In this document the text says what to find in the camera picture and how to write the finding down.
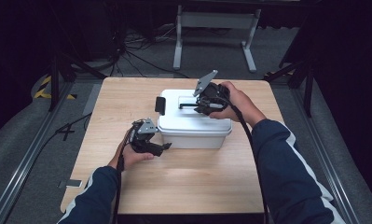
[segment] person's hand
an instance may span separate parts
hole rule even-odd
[[[108,166],[111,166],[115,169],[117,169],[117,163],[118,163],[118,157],[119,153],[121,152],[121,148],[125,144],[125,139],[122,140],[122,142],[119,144],[116,154],[114,155],[113,159],[107,164]],[[151,153],[137,153],[135,152],[130,144],[127,144],[124,147],[124,151],[122,152],[122,155],[124,156],[124,170],[129,170],[132,165],[134,165],[138,161],[149,161],[154,159],[154,155]]]
[[[265,119],[265,115],[253,104],[252,100],[229,81],[221,83],[229,90],[229,100],[242,113],[244,120],[254,127],[261,119]],[[239,122],[238,117],[230,106],[227,106],[221,112],[213,112],[209,115],[211,119],[232,119]]]

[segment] navy jacket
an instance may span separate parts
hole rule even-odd
[[[261,185],[275,223],[344,223],[333,197],[297,152],[296,138],[278,121],[264,119],[253,130]],[[68,205],[59,223],[108,223],[117,171],[98,168]]]

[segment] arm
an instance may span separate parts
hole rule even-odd
[[[59,223],[108,223],[111,215],[111,202],[118,187],[117,162],[123,142],[107,166],[96,169],[86,188],[72,200]],[[125,170],[138,161],[154,159],[151,153],[136,153],[130,145],[123,152]]]
[[[250,98],[230,82],[230,101],[253,128],[253,151],[261,187],[275,223],[344,223],[330,201],[333,197],[296,150],[296,138],[278,121],[269,120]],[[213,112],[212,119],[239,121],[231,108]]]

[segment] metal bracket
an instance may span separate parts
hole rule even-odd
[[[158,128],[154,125],[153,120],[147,119],[140,127],[138,133],[157,133]]]
[[[196,97],[201,92],[203,92],[209,85],[209,83],[214,79],[215,75],[217,75],[217,73],[218,73],[217,70],[213,70],[208,75],[198,79],[197,87],[195,88],[193,96]]]

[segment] wooden table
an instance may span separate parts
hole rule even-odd
[[[268,82],[231,80],[270,119],[282,120]],[[90,119],[71,179],[82,188],[68,188],[61,210],[84,188],[94,169],[105,166],[131,123],[151,118],[156,96],[166,89],[191,89],[196,79],[108,77]],[[161,144],[159,133],[152,142]],[[255,162],[243,128],[233,123],[220,149],[170,148],[152,161],[123,173],[120,214],[263,213]]]

